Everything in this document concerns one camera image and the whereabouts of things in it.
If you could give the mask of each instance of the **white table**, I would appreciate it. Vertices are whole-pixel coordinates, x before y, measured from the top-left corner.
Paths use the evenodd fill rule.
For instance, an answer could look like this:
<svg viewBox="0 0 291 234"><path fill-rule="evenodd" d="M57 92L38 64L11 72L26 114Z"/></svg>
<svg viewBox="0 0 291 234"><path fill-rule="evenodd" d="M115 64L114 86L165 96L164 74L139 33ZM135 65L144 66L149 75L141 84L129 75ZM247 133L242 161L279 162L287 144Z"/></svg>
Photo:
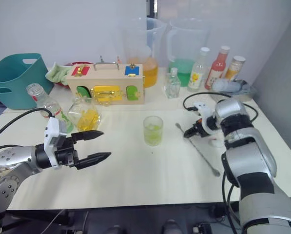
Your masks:
<svg viewBox="0 0 291 234"><path fill-rule="evenodd" d="M99 107L102 122L99 130L105 134L95 140L79 141L75 148L79 158L96 152L112 152L96 166L77 171L62 167L45 169L31 176L20 186L9 209L80 209L134 205L220 202L221 177L214 177L200 155L183 139L175 127L188 129L197 116L183 109L182 101L189 93L181 88L180 98L167 99L162 85L165 70L160 69L155 86L146 89L144 105L112 105ZM65 111L71 105L72 94L55 86L51 94ZM211 108L215 102L208 96L196 96L188 101L205 101ZM278 166L278 185L291 196L291 150L279 133L257 107L259 118L254 126L260 130ZM7 109L0 116L0 128L23 111ZM142 122L146 116L158 115L164 121L163 141L150 147L144 143ZM0 135L0 145L36 145L43 141L47 120L32 113L12 124ZM222 148L208 144L209 138L193 137L201 152L214 167L223 172ZM235 189L231 200L238 200Z"/></svg>

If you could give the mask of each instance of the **wooden box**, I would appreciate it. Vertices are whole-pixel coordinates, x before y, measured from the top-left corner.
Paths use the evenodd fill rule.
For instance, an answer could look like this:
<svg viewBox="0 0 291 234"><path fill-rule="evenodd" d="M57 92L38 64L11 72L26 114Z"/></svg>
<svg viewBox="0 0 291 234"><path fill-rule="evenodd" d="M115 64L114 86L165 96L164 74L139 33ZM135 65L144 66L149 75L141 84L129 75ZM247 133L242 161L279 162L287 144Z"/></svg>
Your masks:
<svg viewBox="0 0 291 234"><path fill-rule="evenodd" d="M74 65L66 80L76 97L90 95L96 104L144 104L142 64Z"/></svg>

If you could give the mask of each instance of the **robotic hand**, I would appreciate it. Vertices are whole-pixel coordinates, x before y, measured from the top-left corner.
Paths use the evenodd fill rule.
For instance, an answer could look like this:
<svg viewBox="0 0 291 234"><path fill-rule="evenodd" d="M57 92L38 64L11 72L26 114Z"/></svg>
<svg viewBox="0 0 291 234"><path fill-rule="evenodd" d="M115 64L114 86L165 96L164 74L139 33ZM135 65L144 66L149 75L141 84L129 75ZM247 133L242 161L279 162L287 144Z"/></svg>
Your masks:
<svg viewBox="0 0 291 234"><path fill-rule="evenodd" d="M63 121L50 117L44 132L44 144L13 147L0 152L0 232L2 219L21 183L43 169L61 165L78 170L98 164L111 153L96 153L79 160L74 144L78 140L90 140L103 132L86 131L74 133L66 138Z"/></svg>
<svg viewBox="0 0 291 234"><path fill-rule="evenodd" d="M291 200L274 181L276 162L244 105L229 98L219 102L214 113L203 103L194 105L202 118L184 137L205 137L221 128L227 149L221 160L229 182L240 188L244 233L291 234Z"/></svg>

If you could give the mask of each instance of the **red bottle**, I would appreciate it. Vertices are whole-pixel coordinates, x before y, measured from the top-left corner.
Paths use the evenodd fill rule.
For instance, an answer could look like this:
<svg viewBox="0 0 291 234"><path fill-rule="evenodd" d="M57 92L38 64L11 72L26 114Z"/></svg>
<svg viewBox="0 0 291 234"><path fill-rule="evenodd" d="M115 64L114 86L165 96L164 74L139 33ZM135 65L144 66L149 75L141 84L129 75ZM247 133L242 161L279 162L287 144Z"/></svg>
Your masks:
<svg viewBox="0 0 291 234"><path fill-rule="evenodd" d="M222 46L221 50L218 54L217 59L213 62L212 68L210 69L208 78L205 82L205 88L210 90L212 88L213 83L221 78L222 73L225 69L226 63L225 60L227 59L228 53L230 48L228 46Z"/></svg>

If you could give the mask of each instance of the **green drink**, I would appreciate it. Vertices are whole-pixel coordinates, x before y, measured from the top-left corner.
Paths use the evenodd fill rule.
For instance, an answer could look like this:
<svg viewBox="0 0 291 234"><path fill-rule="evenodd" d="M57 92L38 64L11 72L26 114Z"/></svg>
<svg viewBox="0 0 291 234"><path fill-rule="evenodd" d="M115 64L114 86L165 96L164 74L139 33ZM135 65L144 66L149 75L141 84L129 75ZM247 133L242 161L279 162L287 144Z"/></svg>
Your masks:
<svg viewBox="0 0 291 234"><path fill-rule="evenodd" d="M194 63L194 60L181 58L177 58L174 62L169 63L169 72L173 67L178 69L178 77L182 87L188 86Z"/></svg>
<svg viewBox="0 0 291 234"><path fill-rule="evenodd" d="M150 146L159 145L163 133L163 120L157 116L148 116L143 121L144 140Z"/></svg>

